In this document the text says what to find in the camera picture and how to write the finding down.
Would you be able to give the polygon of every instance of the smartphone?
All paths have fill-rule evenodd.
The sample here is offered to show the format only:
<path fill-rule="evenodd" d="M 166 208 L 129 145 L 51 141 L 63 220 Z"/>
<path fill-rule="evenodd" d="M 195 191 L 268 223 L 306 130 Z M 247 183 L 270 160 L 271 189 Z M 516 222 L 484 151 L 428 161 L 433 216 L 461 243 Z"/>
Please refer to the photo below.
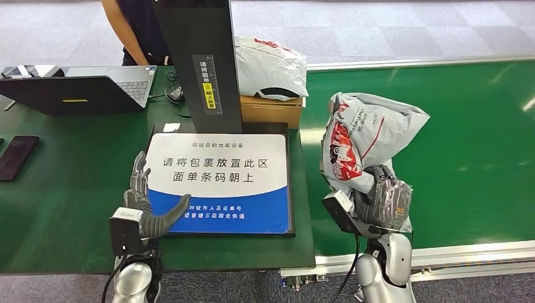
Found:
<path fill-rule="evenodd" d="M 15 136 L 0 156 L 0 181 L 12 181 L 39 142 L 36 136 Z"/>

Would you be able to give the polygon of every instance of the person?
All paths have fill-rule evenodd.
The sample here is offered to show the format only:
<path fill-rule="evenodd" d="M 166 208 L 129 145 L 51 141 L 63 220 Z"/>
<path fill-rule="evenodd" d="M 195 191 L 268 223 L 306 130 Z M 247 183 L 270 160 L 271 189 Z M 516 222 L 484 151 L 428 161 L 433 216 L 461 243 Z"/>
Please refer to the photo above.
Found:
<path fill-rule="evenodd" d="M 151 0 L 101 0 L 124 48 L 123 66 L 172 65 Z"/>

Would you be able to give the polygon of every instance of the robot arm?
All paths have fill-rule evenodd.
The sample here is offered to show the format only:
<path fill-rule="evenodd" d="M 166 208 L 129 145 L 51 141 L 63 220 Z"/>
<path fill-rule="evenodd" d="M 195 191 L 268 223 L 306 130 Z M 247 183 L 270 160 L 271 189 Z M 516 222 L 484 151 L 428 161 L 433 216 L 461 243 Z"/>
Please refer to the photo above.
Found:
<path fill-rule="evenodd" d="M 356 262 L 355 273 L 366 303 L 414 303 L 410 278 L 412 248 L 402 234 L 370 239 Z"/>
<path fill-rule="evenodd" d="M 185 194 L 168 213 L 154 216 L 147 197 L 148 176 L 145 153 L 134 161 L 130 188 L 124 193 L 124 206 L 109 220 L 115 270 L 105 293 L 115 277 L 113 303 L 155 303 L 160 293 L 163 264 L 157 239 L 167 234 L 189 207 L 191 195 Z"/>
<path fill-rule="evenodd" d="M 337 191 L 328 194 L 322 204 L 343 232 L 368 239 L 366 251 L 355 265 L 361 302 L 415 303 L 410 282 L 411 243 L 395 229 L 408 215 L 412 189 L 389 170 L 372 169 L 377 184 L 375 192 L 368 195 L 371 199 L 355 193 L 360 196 L 351 201 Z"/>

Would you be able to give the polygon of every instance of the gray carpet floor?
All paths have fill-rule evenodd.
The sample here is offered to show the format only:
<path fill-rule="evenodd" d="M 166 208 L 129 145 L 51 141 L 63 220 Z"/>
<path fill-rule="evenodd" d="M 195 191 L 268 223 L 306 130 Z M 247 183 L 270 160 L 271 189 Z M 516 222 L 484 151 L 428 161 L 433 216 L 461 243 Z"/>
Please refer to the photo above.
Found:
<path fill-rule="evenodd" d="M 309 62 L 535 54 L 535 1 L 232 1 L 236 35 L 277 40 Z M 112 66 L 121 44 L 99 1 L 0 0 L 0 68 Z M 0 276 L 0 302 L 98 302 L 105 276 Z M 294 293 L 275 271 L 166 275 L 161 302 L 327 302 L 341 277 Z M 535 275 L 420 282 L 418 302 L 535 302 Z M 337 302 L 355 302 L 352 278 Z"/>
<path fill-rule="evenodd" d="M 175 273 L 162 280 L 161 303 L 327 303 L 343 277 L 313 283 L 300 292 L 279 285 L 276 271 Z M 105 276 L 0 276 L 0 302 L 100 302 Z M 518 274 L 414 283 L 419 303 L 529 303 L 535 302 L 535 276 Z M 355 277 L 338 303 L 356 302 Z M 112 291 L 108 292 L 111 302 Z"/>

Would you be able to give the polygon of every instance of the white sign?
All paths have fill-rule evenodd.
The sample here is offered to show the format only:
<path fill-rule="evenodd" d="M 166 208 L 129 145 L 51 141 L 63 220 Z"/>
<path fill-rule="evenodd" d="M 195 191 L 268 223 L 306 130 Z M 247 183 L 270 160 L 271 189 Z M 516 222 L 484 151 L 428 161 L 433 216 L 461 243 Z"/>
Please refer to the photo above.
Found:
<path fill-rule="evenodd" d="M 281 134 L 155 134 L 147 153 L 148 186 L 161 193 L 224 198 L 288 185 Z"/>

